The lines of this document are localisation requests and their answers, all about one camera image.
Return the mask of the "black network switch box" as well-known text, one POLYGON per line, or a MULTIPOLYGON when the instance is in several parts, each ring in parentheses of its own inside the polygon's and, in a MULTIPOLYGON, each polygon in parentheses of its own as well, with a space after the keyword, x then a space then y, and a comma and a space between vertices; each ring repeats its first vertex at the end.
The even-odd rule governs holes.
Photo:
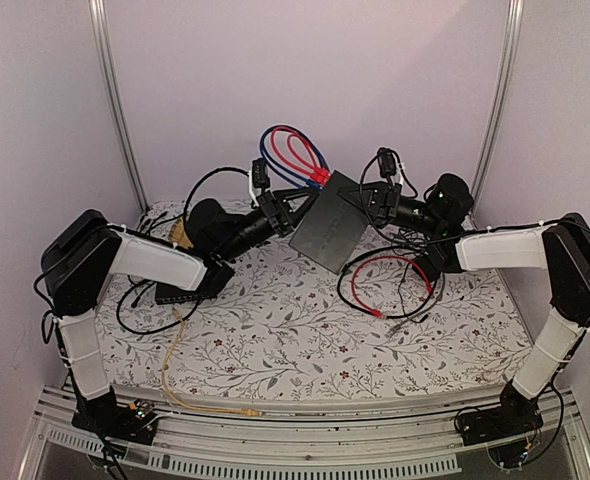
POLYGON ((368 227, 362 210, 339 195, 342 188, 357 186, 341 172, 333 172, 289 240, 292 249, 334 274, 349 261, 368 227))

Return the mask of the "black ethernet cable teal boot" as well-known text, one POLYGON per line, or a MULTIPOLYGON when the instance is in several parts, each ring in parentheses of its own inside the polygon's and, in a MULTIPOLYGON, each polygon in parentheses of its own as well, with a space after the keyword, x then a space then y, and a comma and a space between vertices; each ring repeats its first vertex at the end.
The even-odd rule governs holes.
POLYGON ((339 273, 337 294, 350 309, 376 319, 414 321, 432 300, 437 282, 413 271, 417 249, 385 246, 348 261, 339 273))

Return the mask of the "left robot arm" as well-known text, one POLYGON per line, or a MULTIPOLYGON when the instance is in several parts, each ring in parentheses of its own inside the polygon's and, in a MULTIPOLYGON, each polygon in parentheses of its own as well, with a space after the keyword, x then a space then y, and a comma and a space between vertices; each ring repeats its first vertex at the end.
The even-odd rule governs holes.
POLYGON ((261 193, 256 208, 228 213, 215 199, 196 203, 184 222, 184 248, 124 225, 97 210, 83 212, 42 254, 42 297, 55 317, 62 359, 81 397, 86 419, 103 434, 123 426, 96 332, 99 307, 115 276, 134 276, 176 287, 193 301, 217 297, 233 278, 231 261, 274 236, 286 237, 319 195, 313 188, 261 193))

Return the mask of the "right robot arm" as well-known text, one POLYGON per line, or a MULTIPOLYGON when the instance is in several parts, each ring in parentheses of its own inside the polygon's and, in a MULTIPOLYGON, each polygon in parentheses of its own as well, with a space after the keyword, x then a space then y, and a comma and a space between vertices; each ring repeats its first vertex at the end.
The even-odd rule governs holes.
POLYGON ((429 285, 447 273, 540 270, 550 295, 540 330, 486 421, 502 436, 533 424, 539 396, 590 329, 590 228, 584 218, 568 213, 535 224, 467 230, 462 223, 474 200, 466 183, 451 174, 442 175, 422 200, 404 197, 400 186, 382 182, 343 187, 339 194, 375 229, 396 225, 424 235, 423 253, 411 266, 429 285))

